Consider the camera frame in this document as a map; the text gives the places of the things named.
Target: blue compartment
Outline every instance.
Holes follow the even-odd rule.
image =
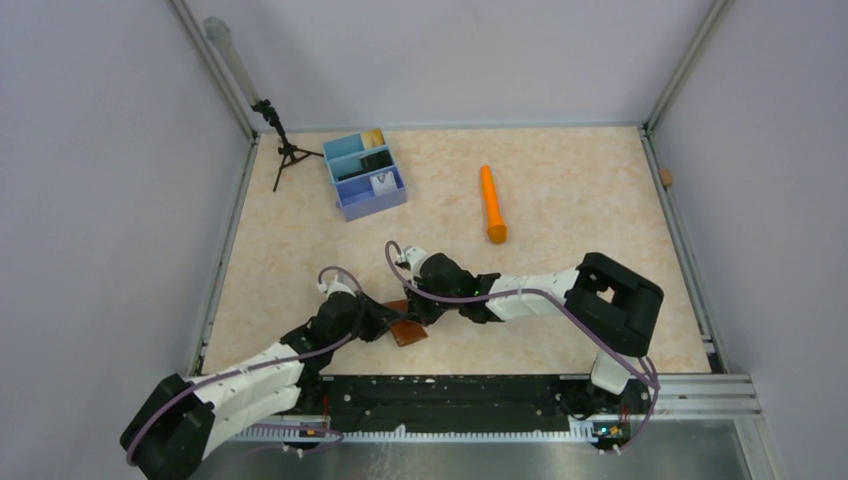
[[[387,151],[391,165],[365,172],[355,177],[339,180],[339,177],[362,169],[360,159],[373,153]],[[372,213],[406,203],[406,184],[400,176],[395,164],[394,155],[388,145],[380,145],[365,150],[360,134],[349,135],[337,140],[324,143],[325,163],[330,171],[330,179],[338,197],[337,206],[342,211],[346,221],[371,215]],[[392,172],[397,184],[397,190],[375,195],[371,187],[371,177],[385,172]]]

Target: gray wall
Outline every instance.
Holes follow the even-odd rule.
[[[335,130],[641,122],[711,1],[188,3],[289,129]]]
[[[164,0],[4,0],[0,62],[0,476],[138,478],[247,142]]]
[[[658,134],[790,478],[848,471],[846,48],[844,1],[736,2]]]

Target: wooden table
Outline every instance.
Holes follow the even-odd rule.
[[[293,135],[302,148],[343,133]],[[698,325],[635,128],[386,131],[408,203],[345,223],[329,174],[311,158],[283,171],[276,136],[259,147],[227,269],[204,371],[267,348],[314,315],[316,275],[340,265],[378,301],[403,297],[383,256],[394,239],[444,252],[473,274],[542,274],[599,251],[665,291],[650,356],[659,371],[708,372]],[[479,169],[492,167],[509,239],[485,233]],[[430,337],[398,348],[391,334],[353,342],[336,374],[585,373],[597,351],[561,316],[477,325],[455,313]]]

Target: metal frame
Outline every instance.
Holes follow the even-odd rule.
[[[238,194],[234,201],[220,260],[217,264],[215,279],[210,287],[203,330],[190,369],[192,374],[198,374],[202,368],[206,345],[217,312],[218,301],[220,300],[224,278],[226,276],[227,264],[235,239],[235,232],[238,227],[250,174],[258,150],[259,138],[257,132],[250,125],[248,114],[243,110],[237,95],[226,80],[226,75],[223,73],[223,70],[218,65],[209,46],[205,42],[201,30],[188,6],[185,4],[185,1],[168,1],[174,7],[175,14],[187,32],[191,44],[197,50],[201,60],[206,64],[210,79],[218,86],[224,100],[237,120],[239,128],[245,135],[254,139],[250,147]],[[645,156],[648,159],[648,168],[657,188],[660,205],[662,206],[663,214],[669,227],[669,233],[678,262],[680,263],[686,288],[692,299],[695,316],[704,339],[704,347],[708,357],[711,357],[713,360],[711,361],[711,365],[714,372],[716,372],[701,375],[660,375],[660,383],[663,388],[660,390],[660,399],[652,421],[696,420],[710,422],[731,420],[736,427],[740,448],[747,462],[751,478],[754,480],[782,479],[785,478],[782,465],[771,442],[771,438],[768,435],[750,377],[747,374],[719,373],[729,370],[727,359],[723,355],[723,344],[715,328],[713,321],[715,317],[710,311],[709,302],[704,293],[703,280],[701,279],[691,247],[689,246],[689,240],[680,218],[674,195],[660,183],[659,171],[662,162],[653,141],[653,134],[657,126],[661,123],[665,113],[686,82],[692,68],[697,63],[707,41],[714,33],[716,26],[725,16],[732,3],[733,0],[715,0],[712,3],[707,15],[695,33],[689,48],[681,58],[670,81],[663,89],[650,117],[639,129],[642,146],[645,150]],[[602,422],[606,420],[611,419],[597,416],[593,417],[589,422]],[[553,439],[553,441],[568,441],[569,439],[578,438],[581,433],[580,428],[581,426],[578,425],[577,432],[571,432],[570,436],[563,434],[558,440]],[[379,441],[428,441],[423,437],[411,438],[409,437],[410,434],[406,434],[405,432],[394,432],[387,435],[362,435],[355,440],[366,443]],[[279,437],[279,432],[272,432],[270,430],[253,431],[249,429],[234,440],[279,441],[281,437]],[[449,438],[437,438],[435,440],[440,442],[450,441]],[[551,439],[535,439],[533,441],[551,441]]]

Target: orange tube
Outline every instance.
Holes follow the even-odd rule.
[[[492,178],[492,170],[488,165],[483,165],[480,169],[480,182],[483,185],[483,202],[486,204],[486,217],[489,221],[486,233],[489,234],[489,240],[492,243],[501,244],[506,241],[507,229],[501,217],[501,207],[498,205],[495,180]]]

